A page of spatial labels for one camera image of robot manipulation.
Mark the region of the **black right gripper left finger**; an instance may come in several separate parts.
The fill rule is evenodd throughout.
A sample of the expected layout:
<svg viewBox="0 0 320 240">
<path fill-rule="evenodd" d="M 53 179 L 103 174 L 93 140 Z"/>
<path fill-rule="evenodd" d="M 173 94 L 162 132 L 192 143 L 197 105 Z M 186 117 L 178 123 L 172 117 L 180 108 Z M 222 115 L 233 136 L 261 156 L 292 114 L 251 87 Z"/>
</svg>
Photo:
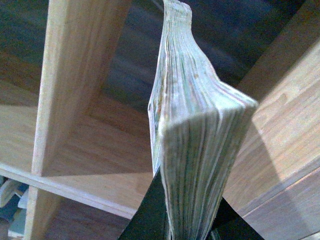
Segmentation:
<svg viewBox="0 0 320 240">
<path fill-rule="evenodd" d="M 166 240 L 168 215 L 161 173 L 157 172 L 119 240 Z"/>
</svg>

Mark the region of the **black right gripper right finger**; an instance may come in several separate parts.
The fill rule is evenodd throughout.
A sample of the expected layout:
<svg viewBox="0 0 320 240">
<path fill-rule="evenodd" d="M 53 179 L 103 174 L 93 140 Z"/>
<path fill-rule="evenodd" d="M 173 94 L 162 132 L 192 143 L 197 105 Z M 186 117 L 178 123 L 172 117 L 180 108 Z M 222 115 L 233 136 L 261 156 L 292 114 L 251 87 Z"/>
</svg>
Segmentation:
<svg viewBox="0 0 320 240">
<path fill-rule="evenodd" d="M 216 218 L 206 240 L 263 240 L 230 205 L 222 198 Z"/>
</svg>

